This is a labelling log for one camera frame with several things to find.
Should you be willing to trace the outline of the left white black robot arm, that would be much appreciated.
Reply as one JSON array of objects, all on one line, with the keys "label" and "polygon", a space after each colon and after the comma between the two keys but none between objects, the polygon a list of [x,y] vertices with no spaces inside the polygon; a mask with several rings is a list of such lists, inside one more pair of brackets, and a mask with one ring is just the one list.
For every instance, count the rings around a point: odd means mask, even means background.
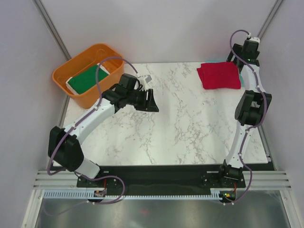
[{"label": "left white black robot arm", "polygon": [[132,105],[137,111],[158,112],[153,89],[148,87],[151,81],[150,75],[135,77],[124,73],[119,82],[104,91],[102,97],[77,120],[63,128],[52,128],[48,145],[50,161],[86,176],[94,187],[101,186],[104,175],[96,163],[85,158],[81,145],[96,127],[126,105]]}]

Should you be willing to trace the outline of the red t shirt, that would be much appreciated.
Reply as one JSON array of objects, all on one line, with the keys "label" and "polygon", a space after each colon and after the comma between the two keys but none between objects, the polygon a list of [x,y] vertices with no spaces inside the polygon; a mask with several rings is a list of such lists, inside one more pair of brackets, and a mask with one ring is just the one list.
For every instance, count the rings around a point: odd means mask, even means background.
[{"label": "red t shirt", "polygon": [[238,67],[232,62],[202,63],[197,72],[206,90],[241,88]]}]

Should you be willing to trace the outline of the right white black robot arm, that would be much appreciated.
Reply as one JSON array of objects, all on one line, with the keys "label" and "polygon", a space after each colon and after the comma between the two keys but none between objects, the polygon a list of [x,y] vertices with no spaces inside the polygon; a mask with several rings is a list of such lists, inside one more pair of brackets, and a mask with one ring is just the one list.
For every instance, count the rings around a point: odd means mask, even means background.
[{"label": "right white black robot arm", "polygon": [[261,125],[272,100],[266,93],[259,76],[258,46],[260,39],[247,38],[243,45],[234,44],[227,61],[237,66],[243,79],[245,91],[236,107],[235,120],[237,128],[235,137],[218,174],[218,183],[230,186],[241,176],[249,139],[253,131]]}]

